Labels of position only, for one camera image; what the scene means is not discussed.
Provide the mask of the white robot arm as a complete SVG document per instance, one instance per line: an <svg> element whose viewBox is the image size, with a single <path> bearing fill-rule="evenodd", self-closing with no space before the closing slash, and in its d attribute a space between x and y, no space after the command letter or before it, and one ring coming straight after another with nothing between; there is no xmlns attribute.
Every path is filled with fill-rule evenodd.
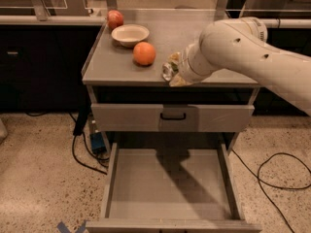
<svg viewBox="0 0 311 233"><path fill-rule="evenodd" d="M249 77L311 116L311 57L277 49L266 38L265 24L255 17L215 21L181 53L178 72L169 84L201 83L227 69Z"/></svg>

